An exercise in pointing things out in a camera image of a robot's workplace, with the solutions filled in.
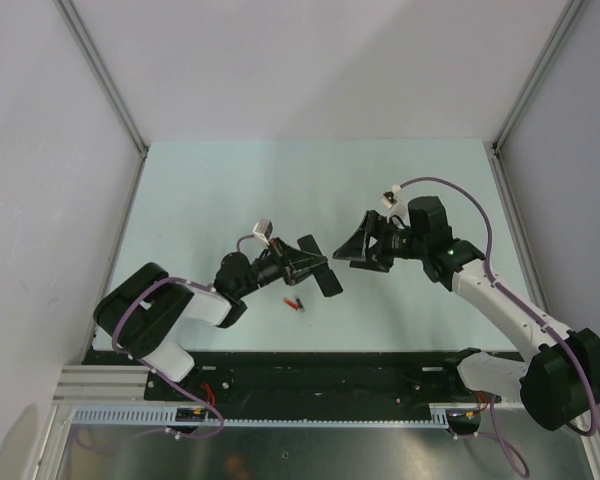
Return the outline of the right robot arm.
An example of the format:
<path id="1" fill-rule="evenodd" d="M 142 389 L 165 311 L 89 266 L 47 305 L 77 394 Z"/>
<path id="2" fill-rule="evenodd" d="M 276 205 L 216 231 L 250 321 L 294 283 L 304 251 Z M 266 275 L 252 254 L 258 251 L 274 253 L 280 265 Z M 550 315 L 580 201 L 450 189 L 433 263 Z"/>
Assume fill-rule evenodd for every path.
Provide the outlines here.
<path id="1" fill-rule="evenodd" d="M 436 196 L 406 206 L 408 222 L 365 212 L 333 257 L 350 267 L 387 273 L 395 260 L 417 260 L 430 281 L 468 302 L 504 334 L 520 355 L 514 361 L 467 348 L 441 376 L 443 393 L 464 401 L 476 390 L 521 403 L 541 427 L 554 431 L 588 413 L 599 422 L 600 337 L 576 331 L 524 300 L 487 270 L 487 257 L 452 233 Z"/>

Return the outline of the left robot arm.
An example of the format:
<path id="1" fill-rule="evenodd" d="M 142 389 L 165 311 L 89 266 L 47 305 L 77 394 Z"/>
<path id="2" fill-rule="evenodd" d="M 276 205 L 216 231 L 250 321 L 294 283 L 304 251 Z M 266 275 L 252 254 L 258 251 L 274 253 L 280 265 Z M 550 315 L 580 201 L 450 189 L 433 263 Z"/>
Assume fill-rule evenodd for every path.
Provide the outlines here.
<path id="1" fill-rule="evenodd" d="M 254 260 L 240 250 L 225 255 L 209 285 L 173 277 L 149 262 L 98 303 L 93 319 L 115 351 L 166 376 L 167 389 L 187 400 L 199 392 L 201 376 L 192 355 L 171 337 L 173 327 L 192 320 L 229 328 L 246 312 L 246 296 L 278 280 L 295 286 L 309 277 L 325 297 L 342 292 L 313 236 L 296 246 L 272 237 Z"/>

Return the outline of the black remote control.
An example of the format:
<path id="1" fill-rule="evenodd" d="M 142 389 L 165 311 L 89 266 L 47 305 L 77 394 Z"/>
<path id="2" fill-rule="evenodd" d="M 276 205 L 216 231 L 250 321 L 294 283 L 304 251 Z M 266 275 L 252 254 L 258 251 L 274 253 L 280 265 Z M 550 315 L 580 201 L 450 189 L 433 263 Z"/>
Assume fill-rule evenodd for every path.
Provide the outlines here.
<path id="1" fill-rule="evenodd" d="M 298 246 L 302 251 L 318 255 L 324 259 L 322 265 L 313 267 L 311 273 L 326 298 L 331 298 L 343 292 L 335 272 L 329 267 L 327 258 L 322 254 L 317 242 L 312 235 L 306 235 L 297 240 Z"/>

